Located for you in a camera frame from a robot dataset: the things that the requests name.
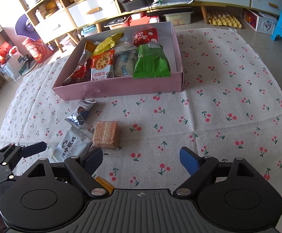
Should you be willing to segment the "gold bar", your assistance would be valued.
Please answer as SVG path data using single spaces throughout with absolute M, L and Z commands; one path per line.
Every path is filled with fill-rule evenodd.
M 113 192 L 114 190 L 114 186 L 107 182 L 106 180 L 104 180 L 103 178 L 97 176 L 95 177 L 95 180 L 102 185 L 102 187 L 104 187 L 110 194 Z

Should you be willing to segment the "white snack bag black text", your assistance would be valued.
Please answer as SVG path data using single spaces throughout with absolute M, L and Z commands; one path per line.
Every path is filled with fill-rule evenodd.
M 56 147 L 52 158 L 56 162 L 63 162 L 71 156 L 81 157 L 93 143 L 93 136 L 84 129 L 71 126 Z

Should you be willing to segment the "clear cracker pack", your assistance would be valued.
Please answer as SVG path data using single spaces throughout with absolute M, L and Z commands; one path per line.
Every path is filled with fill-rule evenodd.
M 97 122 L 93 144 L 100 148 L 116 149 L 120 142 L 118 121 Z

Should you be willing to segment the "orange biscuit packet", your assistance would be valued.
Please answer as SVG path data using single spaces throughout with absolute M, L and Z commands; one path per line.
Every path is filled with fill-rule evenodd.
M 91 59 L 91 81 L 114 77 L 114 50 L 108 50 Z

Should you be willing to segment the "yellow snack bag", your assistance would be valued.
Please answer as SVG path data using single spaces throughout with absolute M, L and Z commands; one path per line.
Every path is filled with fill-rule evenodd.
M 124 33 L 116 33 L 109 37 L 107 37 L 105 40 L 103 40 L 100 44 L 97 45 L 96 49 L 94 50 L 92 56 L 96 56 L 99 54 L 102 54 L 104 52 L 107 52 L 108 50 L 111 50 L 113 47 L 116 46 L 118 41 L 124 36 Z

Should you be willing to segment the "blue white small snack packet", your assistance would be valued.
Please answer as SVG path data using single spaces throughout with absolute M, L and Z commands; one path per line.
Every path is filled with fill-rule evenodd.
M 74 112 L 65 118 L 65 121 L 76 129 L 82 128 L 94 104 L 96 104 L 95 101 L 81 100 Z

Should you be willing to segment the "cherry print cloth mat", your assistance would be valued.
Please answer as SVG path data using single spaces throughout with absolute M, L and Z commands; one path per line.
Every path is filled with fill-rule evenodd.
M 174 189 L 188 178 L 179 160 L 185 146 L 221 162 L 245 158 L 282 197 L 282 91 L 268 68 L 231 30 L 176 35 L 180 93 L 96 99 L 87 128 L 115 120 L 122 130 L 118 149 L 105 150 L 96 176 L 117 188 Z

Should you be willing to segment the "red crumpled snack packet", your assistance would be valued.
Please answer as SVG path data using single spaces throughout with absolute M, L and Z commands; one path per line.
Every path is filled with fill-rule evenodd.
M 90 81 L 90 65 L 77 66 L 74 72 L 62 83 L 63 86 Z

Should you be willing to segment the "white blue bread packet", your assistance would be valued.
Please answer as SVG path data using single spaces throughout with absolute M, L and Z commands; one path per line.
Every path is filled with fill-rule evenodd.
M 138 60 L 136 51 L 131 50 L 119 55 L 115 65 L 116 77 L 129 77 L 133 76 L 135 70 L 135 64 Z

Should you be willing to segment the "green snack bag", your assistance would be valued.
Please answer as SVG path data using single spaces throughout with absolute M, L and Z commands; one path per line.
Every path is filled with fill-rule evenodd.
M 170 77 L 169 62 L 159 43 L 148 42 L 138 46 L 137 56 L 134 78 Z

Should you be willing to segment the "orange white long packet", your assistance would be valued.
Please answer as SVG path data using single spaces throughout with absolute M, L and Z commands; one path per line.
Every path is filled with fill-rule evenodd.
M 96 49 L 96 45 L 91 41 L 86 41 L 86 44 L 84 46 L 82 55 L 79 59 L 78 65 L 83 66 L 87 62 L 87 60 L 91 57 L 94 50 Z

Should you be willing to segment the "clear bag white pastry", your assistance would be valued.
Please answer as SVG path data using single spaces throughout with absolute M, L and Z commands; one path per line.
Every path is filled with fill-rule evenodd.
M 132 50 L 136 50 L 137 47 L 131 43 L 128 42 L 118 42 L 114 47 L 115 55 L 121 55 L 125 52 L 130 52 Z

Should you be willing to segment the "pink cardboard box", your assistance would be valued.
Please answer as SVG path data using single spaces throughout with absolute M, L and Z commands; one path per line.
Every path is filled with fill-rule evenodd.
M 86 41 L 101 42 L 108 36 L 118 32 L 124 33 L 124 40 L 131 41 L 136 33 L 152 27 L 157 29 L 158 43 L 163 46 L 164 54 L 168 59 L 171 68 L 170 77 L 139 79 L 134 79 L 131 76 L 115 77 L 101 81 L 88 81 L 63 86 L 65 79 L 77 67 Z M 63 65 L 52 89 L 63 100 L 78 100 L 109 96 L 171 93 L 173 91 L 181 92 L 183 90 L 183 84 L 184 72 L 182 58 L 174 25 L 171 22 L 160 22 L 107 30 L 83 38 Z

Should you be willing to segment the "clear plastic storage bin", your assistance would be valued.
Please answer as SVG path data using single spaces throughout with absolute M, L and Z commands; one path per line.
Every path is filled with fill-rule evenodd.
M 164 14 L 167 22 L 172 22 L 173 25 L 185 25 L 191 23 L 192 12 Z

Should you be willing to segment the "yellow egg tray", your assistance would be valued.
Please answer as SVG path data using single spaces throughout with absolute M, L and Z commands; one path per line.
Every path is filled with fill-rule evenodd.
M 242 28 L 240 21 L 232 14 L 222 11 L 210 11 L 207 13 L 207 20 L 213 26 L 228 26 L 233 28 Z

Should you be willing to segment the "purple fan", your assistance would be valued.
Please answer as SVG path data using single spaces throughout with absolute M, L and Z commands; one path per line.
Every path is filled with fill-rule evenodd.
M 16 35 L 30 38 L 33 41 L 37 41 L 40 39 L 39 34 L 35 30 L 31 21 L 27 18 L 26 14 L 23 14 L 22 16 L 19 17 L 14 27 L 14 31 Z

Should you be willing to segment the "white printed box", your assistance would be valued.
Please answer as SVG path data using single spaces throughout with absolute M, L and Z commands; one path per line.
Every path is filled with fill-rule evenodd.
M 268 13 L 242 9 L 242 18 L 257 32 L 272 35 L 278 19 Z

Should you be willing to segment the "red storage box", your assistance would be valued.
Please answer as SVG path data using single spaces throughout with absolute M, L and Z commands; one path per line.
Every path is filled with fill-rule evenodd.
M 147 16 L 145 12 L 131 14 L 129 18 L 130 26 L 152 24 L 159 22 L 160 22 L 159 16 Z

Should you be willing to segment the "wooden shelf unit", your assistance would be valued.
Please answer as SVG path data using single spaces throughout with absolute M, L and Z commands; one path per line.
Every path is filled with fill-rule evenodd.
M 54 41 L 59 50 L 61 37 L 79 43 L 76 24 L 68 11 L 74 0 L 19 0 L 25 14 L 44 43 Z

